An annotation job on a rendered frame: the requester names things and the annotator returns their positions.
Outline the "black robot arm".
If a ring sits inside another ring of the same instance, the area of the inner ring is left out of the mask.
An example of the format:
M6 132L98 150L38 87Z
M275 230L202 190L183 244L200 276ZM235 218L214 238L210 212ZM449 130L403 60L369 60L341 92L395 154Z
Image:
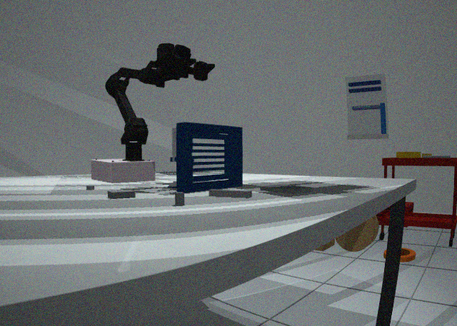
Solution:
M159 44L157 48L157 61L150 61L147 67L141 70L122 67L107 80L105 85L106 91L110 96L115 98L126 124L124 127L125 132L121 137L121 144L126 145L126 160L123 161L144 161L142 160L141 145L146 145L149 133L144 118L136 117L129 99L125 94L129 79L137 78L142 83L163 88L164 82L170 80L161 71L161 57L164 54L175 54L181 58L190 58L190 51L190 48L178 44L175 47L170 43ZM125 79L120 80L121 77ZM129 141L137 141L137 143L129 143Z

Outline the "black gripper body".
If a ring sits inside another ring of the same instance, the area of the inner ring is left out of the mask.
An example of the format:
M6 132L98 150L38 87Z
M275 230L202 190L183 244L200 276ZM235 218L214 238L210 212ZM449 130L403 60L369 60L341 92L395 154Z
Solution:
M206 79L199 78L199 62L194 64L194 67L188 67L180 73L172 73L171 72L171 56L172 54L164 54L161 57L161 71L167 79L169 80L176 80L178 81L180 78L188 78L188 74L194 75L194 78L198 81L205 81L208 79L208 74L206 75Z

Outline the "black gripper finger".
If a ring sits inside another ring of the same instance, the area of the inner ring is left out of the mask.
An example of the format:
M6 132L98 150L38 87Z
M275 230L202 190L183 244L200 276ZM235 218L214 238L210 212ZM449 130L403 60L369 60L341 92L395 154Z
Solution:
M215 64L206 64L206 62L199 61L199 78L206 79L206 75L211 72Z
M196 63L196 58L181 58L179 55L172 54L171 56L171 72L180 73L189 66Z

